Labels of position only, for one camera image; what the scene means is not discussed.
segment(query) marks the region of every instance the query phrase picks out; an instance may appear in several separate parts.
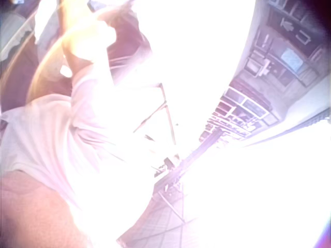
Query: white shirt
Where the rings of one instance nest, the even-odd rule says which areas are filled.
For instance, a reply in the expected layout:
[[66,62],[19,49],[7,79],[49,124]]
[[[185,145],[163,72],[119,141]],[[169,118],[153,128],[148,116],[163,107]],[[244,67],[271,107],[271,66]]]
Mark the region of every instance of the white shirt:
[[135,223],[154,185],[148,154],[121,132],[111,80],[108,65],[90,66],[73,78],[71,97],[44,96],[2,116],[2,175],[22,170],[57,191],[95,247]]

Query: person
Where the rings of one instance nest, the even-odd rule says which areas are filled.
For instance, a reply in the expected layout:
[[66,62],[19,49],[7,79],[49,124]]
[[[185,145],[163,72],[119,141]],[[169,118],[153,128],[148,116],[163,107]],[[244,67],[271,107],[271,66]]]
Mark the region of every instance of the person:
[[2,113],[1,247],[115,247],[153,192],[148,149],[118,128],[105,41],[117,33],[84,0],[61,1],[59,19],[70,97]]

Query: sign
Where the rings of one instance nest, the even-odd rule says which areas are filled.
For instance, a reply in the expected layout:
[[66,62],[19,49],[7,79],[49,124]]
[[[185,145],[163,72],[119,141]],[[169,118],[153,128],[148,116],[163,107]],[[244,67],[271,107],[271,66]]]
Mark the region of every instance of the sign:
[[283,35],[307,57],[324,41],[323,37],[274,9],[270,10],[268,26]]

